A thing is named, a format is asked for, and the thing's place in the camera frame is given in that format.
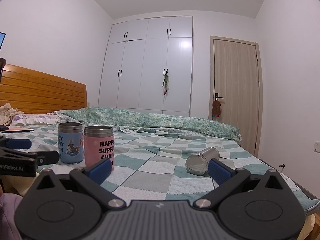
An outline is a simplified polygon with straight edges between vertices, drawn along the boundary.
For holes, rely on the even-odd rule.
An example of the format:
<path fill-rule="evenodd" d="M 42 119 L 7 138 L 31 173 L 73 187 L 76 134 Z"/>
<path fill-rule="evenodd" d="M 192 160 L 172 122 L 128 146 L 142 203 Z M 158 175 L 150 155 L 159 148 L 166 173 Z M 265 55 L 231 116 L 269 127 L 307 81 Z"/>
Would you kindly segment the silver steel cup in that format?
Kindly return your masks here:
<path fill-rule="evenodd" d="M 217 148 L 206 148 L 197 154 L 192 154 L 186 159 L 186 171 L 197 176 L 202 176 L 208 171 L 210 160 L 219 159 L 219 157 L 220 153 Z"/>

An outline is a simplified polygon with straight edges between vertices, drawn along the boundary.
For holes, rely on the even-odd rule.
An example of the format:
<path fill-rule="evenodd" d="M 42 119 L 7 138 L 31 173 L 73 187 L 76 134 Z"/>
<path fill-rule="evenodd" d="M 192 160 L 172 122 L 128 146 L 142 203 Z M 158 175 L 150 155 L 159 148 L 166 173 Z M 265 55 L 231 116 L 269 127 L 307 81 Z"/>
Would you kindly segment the green floral quilt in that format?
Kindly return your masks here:
<path fill-rule="evenodd" d="M 242 141 L 240 129 L 223 122 L 178 115 L 141 113 L 127 109 L 86 107 L 77 110 L 60 110 L 56 114 L 64 120 L 76 120 L 84 125 L 106 125 L 119 129 L 163 128 L 200 133 L 211 137 Z"/>

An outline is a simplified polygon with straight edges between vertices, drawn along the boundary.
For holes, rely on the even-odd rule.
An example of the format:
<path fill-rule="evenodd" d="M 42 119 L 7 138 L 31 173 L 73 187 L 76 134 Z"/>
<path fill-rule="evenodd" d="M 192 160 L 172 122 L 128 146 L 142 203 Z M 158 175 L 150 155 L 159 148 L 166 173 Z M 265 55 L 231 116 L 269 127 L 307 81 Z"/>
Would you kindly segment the smartphone on bed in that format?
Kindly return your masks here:
<path fill-rule="evenodd" d="M 4 131 L 1 131 L 2 133 L 22 133 L 22 132 L 33 132 L 34 130 L 32 128 L 10 128 Z"/>

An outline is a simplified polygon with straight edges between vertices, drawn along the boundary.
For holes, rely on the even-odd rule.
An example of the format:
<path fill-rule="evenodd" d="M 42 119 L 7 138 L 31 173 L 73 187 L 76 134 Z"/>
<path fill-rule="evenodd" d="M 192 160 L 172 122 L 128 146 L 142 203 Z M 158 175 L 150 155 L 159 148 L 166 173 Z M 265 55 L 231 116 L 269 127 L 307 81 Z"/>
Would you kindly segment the laptop screen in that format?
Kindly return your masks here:
<path fill-rule="evenodd" d="M 1 49 L 2 44 L 4 42 L 5 36 L 6 36 L 5 33 L 0 32 L 0 49 Z"/>

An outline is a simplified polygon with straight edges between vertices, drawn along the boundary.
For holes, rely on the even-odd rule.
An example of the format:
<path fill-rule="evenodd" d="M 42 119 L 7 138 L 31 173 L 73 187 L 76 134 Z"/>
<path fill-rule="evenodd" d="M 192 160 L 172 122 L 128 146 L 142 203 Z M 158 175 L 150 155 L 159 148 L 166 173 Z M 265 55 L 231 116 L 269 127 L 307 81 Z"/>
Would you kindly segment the purple patterned pillow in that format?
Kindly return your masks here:
<path fill-rule="evenodd" d="M 56 114 L 19 114 L 14 116 L 11 126 L 53 125 L 61 121 Z"/>

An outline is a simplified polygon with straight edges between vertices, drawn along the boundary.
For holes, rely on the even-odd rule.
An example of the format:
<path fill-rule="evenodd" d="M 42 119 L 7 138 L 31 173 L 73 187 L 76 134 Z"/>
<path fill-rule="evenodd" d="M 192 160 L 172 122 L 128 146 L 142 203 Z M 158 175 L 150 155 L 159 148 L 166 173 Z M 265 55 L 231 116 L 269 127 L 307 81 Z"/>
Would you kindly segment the blue steel cup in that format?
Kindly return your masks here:
<path fill-rule="evenodd" d="M 63 163 L 80 163 L 84 159 L 83 126 L 78 122 L 62 122 L 58 126 L 58 148 Z"/>

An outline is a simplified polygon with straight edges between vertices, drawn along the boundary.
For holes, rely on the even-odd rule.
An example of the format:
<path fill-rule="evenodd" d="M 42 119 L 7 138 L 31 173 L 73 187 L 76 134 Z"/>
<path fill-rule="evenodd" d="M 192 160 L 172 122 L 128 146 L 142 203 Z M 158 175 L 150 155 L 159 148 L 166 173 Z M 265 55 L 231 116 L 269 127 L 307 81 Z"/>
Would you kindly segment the orange wooden headboard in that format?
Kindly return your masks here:
<path fill-rule="evenodd" d="M 86 85 L 36 70 L 6 64 L 1 78 L 1 105 L 24 113 L 46 114 L 87 107 Z"/>

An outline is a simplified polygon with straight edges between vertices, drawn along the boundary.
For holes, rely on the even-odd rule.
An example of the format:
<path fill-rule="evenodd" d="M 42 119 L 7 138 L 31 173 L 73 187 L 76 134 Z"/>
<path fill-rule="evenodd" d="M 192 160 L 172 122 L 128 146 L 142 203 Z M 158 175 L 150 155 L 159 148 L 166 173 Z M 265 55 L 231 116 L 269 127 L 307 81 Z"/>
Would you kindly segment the checkered green bed sheet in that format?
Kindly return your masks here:
<path fill-rule="evenodd" d="M 29 139 L 33 151 L 59 150 L 58 126 L 35 125 L 33 132 L 11 133 L 14 139 Z M 219 161 L 232 169 L 245 168 L 253 175 L 262 175 L 268 165 L 244 150 L 231 139 L 223 139 L 163 128 L 115 128 L 114 170 L 102 186 L 129 203 L 134 199 L 195 201 L 217 187 L 208 174 L 188 173 L 186 159 L 192 154 L 214 147 Z M 70 172 L 80 163 L 50 165 L 57 174 Z"/>

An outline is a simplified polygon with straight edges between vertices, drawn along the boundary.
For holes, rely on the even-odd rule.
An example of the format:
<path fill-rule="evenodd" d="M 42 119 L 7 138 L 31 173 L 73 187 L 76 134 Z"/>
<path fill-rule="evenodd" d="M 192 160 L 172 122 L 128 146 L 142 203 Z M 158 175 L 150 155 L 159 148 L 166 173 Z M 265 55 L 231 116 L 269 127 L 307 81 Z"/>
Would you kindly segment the green hanging ornament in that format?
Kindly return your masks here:
<path fill-rule="evenodd" d="M 169 87 L 169 71 L 168 69 L 163 69 L 163 94 L 166 96 Z"/>

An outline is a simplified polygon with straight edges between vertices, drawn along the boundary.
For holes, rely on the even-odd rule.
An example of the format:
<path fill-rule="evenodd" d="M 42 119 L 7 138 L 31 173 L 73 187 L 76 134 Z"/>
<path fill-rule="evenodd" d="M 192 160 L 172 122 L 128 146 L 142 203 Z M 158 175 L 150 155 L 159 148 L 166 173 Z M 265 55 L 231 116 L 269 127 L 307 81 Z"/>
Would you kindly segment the beige crumpled cloth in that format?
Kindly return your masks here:
<path fill-rule="evenodd" d="M 24 114 L 17 108 L 12 108 L 10 103 L 5 103 L 0 107 L 0 125 L 9 126 L 16 115 Z"/>

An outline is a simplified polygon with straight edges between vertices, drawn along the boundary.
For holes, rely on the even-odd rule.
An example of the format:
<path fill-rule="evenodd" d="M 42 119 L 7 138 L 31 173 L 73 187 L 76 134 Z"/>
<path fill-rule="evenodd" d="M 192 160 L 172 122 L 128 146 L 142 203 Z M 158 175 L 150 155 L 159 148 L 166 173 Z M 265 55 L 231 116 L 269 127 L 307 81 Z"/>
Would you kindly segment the beige wooden door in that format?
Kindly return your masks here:
<path fill-rule="evenodd" d="M 241 147 L 258 156 L 263 114 L 263 77 L 259 44 L 210 37 L 210 102 L 223 96 L 217 121 L 240 129 Z"/>

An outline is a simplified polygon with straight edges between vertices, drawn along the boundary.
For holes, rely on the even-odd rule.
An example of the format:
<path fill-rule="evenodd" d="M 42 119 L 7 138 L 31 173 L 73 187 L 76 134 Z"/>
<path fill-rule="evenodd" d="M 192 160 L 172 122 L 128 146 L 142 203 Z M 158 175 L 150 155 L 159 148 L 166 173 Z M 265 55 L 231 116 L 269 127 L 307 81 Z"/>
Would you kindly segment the pink steel cup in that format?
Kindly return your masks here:
<path fill-rule="evenodd" d="M 114 170 L 114 134 L 109 126 L 86 126 L 84 129 L 84 158 L 86 167 L 90 167 L 102 159 L 111 161 Z"/>

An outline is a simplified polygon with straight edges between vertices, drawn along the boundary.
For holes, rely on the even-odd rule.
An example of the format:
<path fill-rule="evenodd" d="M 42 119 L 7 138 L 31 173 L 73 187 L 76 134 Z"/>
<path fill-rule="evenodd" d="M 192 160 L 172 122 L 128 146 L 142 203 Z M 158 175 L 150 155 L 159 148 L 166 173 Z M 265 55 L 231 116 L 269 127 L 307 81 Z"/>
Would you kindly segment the white wardrobe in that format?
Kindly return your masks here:
<path fill-rule="evenodd" d="M 169 87 L 163 94 L 163 69 Z M 112 25 L 98 105 L 167 115 L 190 115 L 193 18 L 143 18 Z"/>

